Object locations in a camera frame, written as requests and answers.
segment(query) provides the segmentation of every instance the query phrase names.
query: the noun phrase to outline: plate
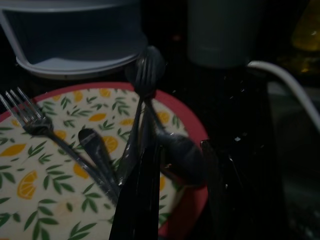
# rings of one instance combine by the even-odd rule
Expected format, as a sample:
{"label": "plate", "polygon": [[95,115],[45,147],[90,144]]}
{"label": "plate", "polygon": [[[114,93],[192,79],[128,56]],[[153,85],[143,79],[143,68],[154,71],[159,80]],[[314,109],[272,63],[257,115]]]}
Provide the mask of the plate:
{"label": "plate", "polygon": [[[54,131],[84,158],[78,132],[95,129],[116,168],[135,116],[138,96],[128,83],[89,83],[35,98]],[[174,97],[157,91],[153,105],[166,130],[196,143],[208,136],[197,117]],[[73,160],[47,138],[31,137],[8,112],[0,116],[0,239],[102,240],[115,208]],[[183,239],[208,193],[185,189],[160,175],[159,235]]]}

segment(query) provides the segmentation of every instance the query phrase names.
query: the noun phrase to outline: silver fork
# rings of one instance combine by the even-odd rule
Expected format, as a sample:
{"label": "silver fork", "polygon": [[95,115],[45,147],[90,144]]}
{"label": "silver fork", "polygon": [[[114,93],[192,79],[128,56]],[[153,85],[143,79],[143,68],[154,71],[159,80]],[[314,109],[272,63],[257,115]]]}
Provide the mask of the silver fork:
{"label": "silver fork", "polygon": [[17,91],[22,96],[23,102],[20,97],[10,90],[5,92],[5,95],[9,101],[13,104],[16,110],[11,108],[6,99],[0,94],[0,100],[5,108],[16,118],[23,129],[32,136],[47,137],[54,141],[59,147],[61,147],[73,160],[79,164],[84,171],[94,180],[94,182],[100,187],[103,193],[112,201],[116,206],[118,202],[118,196],[113,193],[108,182],[104,182],[99,172],[84,158],[79,156],[69,145],[55,135],[53,124],[50,118],[46,117],[39,107],[33,103],[28,96],[18,87]]}

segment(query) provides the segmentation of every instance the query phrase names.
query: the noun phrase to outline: white cord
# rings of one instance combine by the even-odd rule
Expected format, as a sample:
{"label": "white cord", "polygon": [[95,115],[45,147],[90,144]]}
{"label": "white cord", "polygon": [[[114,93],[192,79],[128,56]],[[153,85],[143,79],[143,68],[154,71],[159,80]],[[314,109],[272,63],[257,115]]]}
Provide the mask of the white cord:
{"label": "white cord", "polygon": [[304,107],[306,113],[311,118],[313,124],[317,128],[318,132],[320,133],[320,115],[312,103],[311,99],[308,97],[304,89],[301,85],[297,82],[297,80],[285,69],[279,67],[273,63],[265,62],[265,61],[251,61],[247,65],[249,68],[254,69],[261,69],[267,72],[270,72],[281,80],[289,87],[292,93],[296,96],[299,100],[301,105]]}

